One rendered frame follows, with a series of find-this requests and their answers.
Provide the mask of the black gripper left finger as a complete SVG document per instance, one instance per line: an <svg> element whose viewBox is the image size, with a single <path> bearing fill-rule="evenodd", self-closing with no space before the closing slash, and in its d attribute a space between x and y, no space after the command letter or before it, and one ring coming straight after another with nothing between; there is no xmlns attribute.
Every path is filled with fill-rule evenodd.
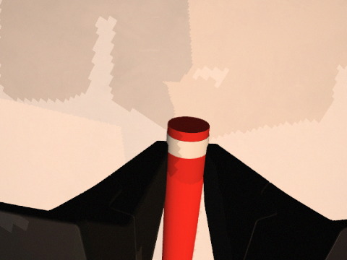
<svg viewBox="0 0 347 260"><path fill-rule="evenodd" d="M51 210L0 201L0 260L153 260L163 216L168 142Z"/></svg>

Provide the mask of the red peg with white band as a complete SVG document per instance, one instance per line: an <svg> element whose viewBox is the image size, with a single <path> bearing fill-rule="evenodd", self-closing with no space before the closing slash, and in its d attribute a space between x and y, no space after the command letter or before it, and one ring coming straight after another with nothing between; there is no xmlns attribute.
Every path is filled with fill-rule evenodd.
<svg viewBox="0 0 347 260"><path fill-rule="evenodd" d="M192 260L209 131L209 123L200 118L168 121L162 260Z"/></svg>

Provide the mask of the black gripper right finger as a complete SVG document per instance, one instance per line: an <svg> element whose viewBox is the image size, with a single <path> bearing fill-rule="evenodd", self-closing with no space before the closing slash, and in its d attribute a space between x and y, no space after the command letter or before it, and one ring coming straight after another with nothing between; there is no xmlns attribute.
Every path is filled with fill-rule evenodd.
<svg viewBox="0 0 347 260"><path fill-rule="evenodd" d="M214 260L347 260L347 219L330 220L209 142L203 200Z"/></svg>

